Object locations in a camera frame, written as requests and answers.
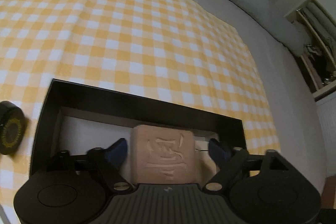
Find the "yellow white checkered cloth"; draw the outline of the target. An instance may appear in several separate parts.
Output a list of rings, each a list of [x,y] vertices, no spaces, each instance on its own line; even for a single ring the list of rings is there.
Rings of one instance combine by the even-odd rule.
[[[18,222],[13,198],[54,78],[238,118],[248,151],[280,149],[246,42],[192,0],[1,0],[1,100],[29,120],[1,157],[1,223]]]

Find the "white shelf unit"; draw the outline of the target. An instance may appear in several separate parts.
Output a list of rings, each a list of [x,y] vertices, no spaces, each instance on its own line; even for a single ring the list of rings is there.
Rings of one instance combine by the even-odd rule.
[[[316,101],[335,92],[335,25],[316,0],[304,0],[286,17],[304,39],[298,59]]]

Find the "carved wooden square block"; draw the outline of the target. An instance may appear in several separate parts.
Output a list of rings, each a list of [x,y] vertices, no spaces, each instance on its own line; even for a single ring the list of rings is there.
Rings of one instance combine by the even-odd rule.
[[[194,134],[187,130],[139,125],[131,134],[130,163],[134,184],[196,183]]]

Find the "black cardboard box tray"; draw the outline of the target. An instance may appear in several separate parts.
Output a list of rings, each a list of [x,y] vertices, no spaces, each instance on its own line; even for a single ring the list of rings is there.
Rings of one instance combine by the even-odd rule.
[[[221,143],[246,148],[243,123],[228,116],[151,98],[53,79],[38,119],[31,154],[32,176],[59,150],[65,115],[115,126],[152,124],[217,134]]]

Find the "black round tin gold emblem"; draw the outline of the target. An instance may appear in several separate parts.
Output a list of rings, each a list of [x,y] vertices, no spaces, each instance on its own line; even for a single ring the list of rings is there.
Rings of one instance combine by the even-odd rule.
[[[10,101],[1,102],[1,143],[2,155],[15,153],[26,130],[26,118],[18,106]]]

